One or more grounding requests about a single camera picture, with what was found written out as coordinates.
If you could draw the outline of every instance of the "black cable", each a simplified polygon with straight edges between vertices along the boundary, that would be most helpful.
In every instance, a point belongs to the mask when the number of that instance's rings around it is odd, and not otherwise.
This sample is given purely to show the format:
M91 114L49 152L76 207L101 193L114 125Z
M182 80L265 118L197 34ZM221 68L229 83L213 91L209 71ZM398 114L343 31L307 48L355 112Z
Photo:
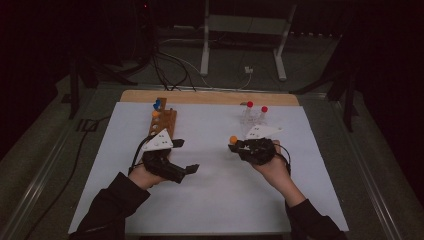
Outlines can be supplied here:
M134 169L134 167L140 165L140 164L135 164L137 162L137 158L138 158L138 154L140 153L141 147L148 141L151 140L152 138L154 138L155 135L149 135L147 136L145 139L143 139L143 141L140 142L140 144L137 147L137 151L134 154L134 159L131 163L131 167L128 170L128 175L130 175L131 171Z
M185 73L184 78L183 78L181 81L179 81L178 83L176 83L176 84L174 85L174 87L176 87L176 86L181 85L182 83L184 83L184 82L185 82L185 80L187 80L187 77L188 77L188 79L189 79L189 81L190 81L190 85L191 85L191 87L193 88L193 90L194 90L194 91L196 91L196 89L194 88L193 82L192 82L192 80L191 80L190 73L188 72L188 70L187 70L187 68L185 67L184 63L182 63L180 59L178 59L178 58L176 58L176 57L174 57L174 56L171 56L171 55L168 55L168 54L162 53L162 52L158 52L158 54L164 55L164 56L166 56L166 57L168 57L168 58L171 58L171 59L175 60L176 62L174 62L174 61L171 61L171 62L173 62L173 63L175 63L175 64L178 64L178 66L180 66L180 67L184 70L184 73Z
M84 132L84 135L81 138L81 141L80 141L80 144L79 144L79 147L78 147L78 151L77 151L77 155L76 155L75 161L74 161L74 166L72 168L71 175L66 180L65 185L62 187L62 189L60 190L60 192L56 196L56 198L50 203L50 205L47 207L47 209L44 211L44 213L37 219L37 221L35 222L35 224L31 227L31 229L29 230L28 234L25 236L25 240L29 239L29 237L31 236L31 234L37 228L38 224L40 224L41 220L43 220L43 218L47 215L47 213L50 211L50 209L53 207L53 205L59 200L59 198L62 196L63 192L65 191L66 187L68 186L69 182L71 181L72 177L74 176L75 171L77 169L78 162L79 162L79 155L81 153L82 145L84 143L85 138L87 137L87 134L90 132L90 129L95 128L97 124L99 124L101 121L106 120L108 118L110 118L110 116L101 118L99 120L92 120L92 121L94 121L94 123L90 125L90 127Z
M162 59L162 60L165 60L165 61L169 61L169 62L171 62L171 63L175 63L175 64L177 64L178 66L180 66L183 70L184 70L184 73L185 73L185 76L183 77L183 79L182 80L180 80L180 81L178 81L176 84L172 84L172 88L171 88L171 91L173 91L175 88L176 89L178 89L179 91L181 91L179 88L178 88L178 85L180 85L180 84L182 84L186 79L187 79L187 76L188 76L188 72L187 72L187 69L181 64L181 63L176 63L176 62L174 62L174 61L172 61L172 60L170 60L170 59L167 59L167 58L164 58L164 57L160 57L160 56L156 56L156 57L158 57L158 58L160 58L160 59Z
M155 55L152 56L152 61L153 61L153 67L154 67L154 69L156 71L156 75L158 76L159 81L162 83L162 85L165 88L165 90L166 91L169 91L168 84L166 83L166 81L168 81L168 79L166 79L165 76L161 76L159 70L161 70L162 72L163 72L163 70L161 68L159 68L159 64L157 62L157 59L156 59Z
M290 157L290 153L289 153L289 151L287 151L287 149L285 148L285 147L283 147L283 146L281 146L280 144L276 144L276 143L274 143L274 145L275 146L279 146L280 148L282 148L286 153L287 153L287 156L289 157L289 160L288 160L288 163L289 164L291 164L291 157Z

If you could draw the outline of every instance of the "metal stand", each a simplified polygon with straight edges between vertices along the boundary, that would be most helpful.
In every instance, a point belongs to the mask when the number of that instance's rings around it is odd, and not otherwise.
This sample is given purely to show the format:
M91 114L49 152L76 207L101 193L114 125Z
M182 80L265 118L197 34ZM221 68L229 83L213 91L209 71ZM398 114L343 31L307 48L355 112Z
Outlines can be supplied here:
M80 49L74 48L71 51L69 62L69 76L71 81L71 113L69 115L69 119L73 119L79 109L79 76L88 88L97 87L99 82L97 80L96 74L94 73L94 69L105 75L108 75L113 80L120 82L123 85L137 85L137 83L127 80L121 75L105 67L103 64L84 54Z
M294 13L296 11L296 6L297 5L292 5L290 12L289 12L289 16L287 16L287 19L285 19L285 21L282 21L282 25L284 26L284 29L281 29L281 26L278 28L262 28L262 29L254 29L252 27L253 24L253 20L257 20L258 22L263 23L262 26L269 26L268 22L270 21L280 21L277 19L266 19L266 18L249 18L248 21L250 21L250 27L248 28L248 33L262 33L262 34L281 34L281 42L280 45L274 49L274 59L275 59L275 65L277 67L277 73L278 73L278 79L280 81L285 81L287 80L287 76L286 76L286 71L284 69L284 64L283 64L283 60L281 58L281 54L283 52L284 49L284 45L286 43L287 40L287 36L289 35L289 31L290 31L290 27L291 27L291 23L293 20L293 16ZM231 20L235 20L238 22L242 22L243 20L246 20L247 17L233 17L233 16L218 16L218 15L210 15L209 14L209 0L206 0L205 2L205 27L204 27L204 39L203 39L203 53L202 53L202 62L200 64L200 75L203 77L206 77L208 75L208 68L209 68L209 53L210 53L210 48L209 48L209 31L210 29L212 30L216 30L216 31L226 31L226 32L243 32L240 29L237 28L233 28L231 29L231 27L227 26L223 26L223 25L214 25L211 24L211 17L213 17L213 20L215 23L219 23L220 21L217 20L218 18L225 18L225 20L227 21L231 21Z
M327 93L329 101L338 101L345 93L345 106L343 112L343 122L347 129L352 132L352 114L353 114L353 97L355 93L355 76L358 69L351 69L351 66L346 64L344 70L335 71L330 73L329 76L325 76L324 72L321 78L301 89L295 91L289 91L291 94L305 94L325 83L333 81L333 85Z

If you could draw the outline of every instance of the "black device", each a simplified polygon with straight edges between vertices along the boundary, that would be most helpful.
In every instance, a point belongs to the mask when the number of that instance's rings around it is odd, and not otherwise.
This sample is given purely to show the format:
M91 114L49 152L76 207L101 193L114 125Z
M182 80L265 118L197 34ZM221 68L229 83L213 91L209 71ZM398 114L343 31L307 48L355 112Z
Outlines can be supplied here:
M172 144L173 148L179 148L183 146L184 140L172 140ZM168 160L168 155L170 153L171 149L146 151L143 153L141 159L147 171L176 183L181 183L186 175L197 172L199 164L190 165L186 168L172 164Z
M275 143L271 139L261 138L248 139L244 141L237 140L235 144L228 144L228 147L230 148L231 152L238 153L241 160L256 165L264 165L265 163L271 161L275 155L278 155L286 163L286 168L289 174L291 173L290 161L287 161L283 155L277 153L275 150Z

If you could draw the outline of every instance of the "power cord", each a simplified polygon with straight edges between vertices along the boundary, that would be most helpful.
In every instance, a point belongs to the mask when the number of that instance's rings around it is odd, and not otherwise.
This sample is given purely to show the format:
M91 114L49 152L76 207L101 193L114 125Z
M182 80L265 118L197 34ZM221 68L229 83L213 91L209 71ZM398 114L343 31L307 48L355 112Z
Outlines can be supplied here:
M55 199L50 203L50 205L47 207L47 209L43 212L43 214L41 214L41 216L37 219L37 221L35 222L35 224L31 227L31 229L29 230L28 234L25 236L25 240L28 240L29 237L31 236L31 234L34 232L34 230L37 228L38 224L40 224L40 222L43 220L43 218L47 215L47 213L51 210L51 208L53 207L54 204L56 204L56 202L59 200L59 198L62 196L63 192L65 191L66 187L69 185L69 182L71 181L72 177L75 174L75 171L77 169L77 165L79 162L79 156L81 154L81 149L84 143L85 138L87 137L88 133L90 132L91 129L94 129L97 127L97 125L101 122L104 121L106 119L109 119L110 116L108 117L104 117L98 120L91 120L94 121L89 127L88 129L85 130L84 135L81 138L79 147L78 147L78 151L77 151L77 155L75 157L75 161L74 161L74 166L72 168L72 172L71 175L68 177L68 179L66 180L65 185L62 187L62 189L60 190L59 194L55 197Z

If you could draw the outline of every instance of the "black sleeve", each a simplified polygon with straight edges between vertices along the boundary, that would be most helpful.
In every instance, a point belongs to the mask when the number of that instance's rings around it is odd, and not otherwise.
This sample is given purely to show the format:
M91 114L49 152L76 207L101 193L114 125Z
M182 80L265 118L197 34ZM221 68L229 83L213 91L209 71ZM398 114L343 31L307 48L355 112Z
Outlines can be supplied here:
M333 220L329 216L322 216L308 199L286 209L292 228L294 225L317 240L347 240Z
M102 189L91 203L71 240L125 239L125 218L131 216L150 196L123 173L107 189Z

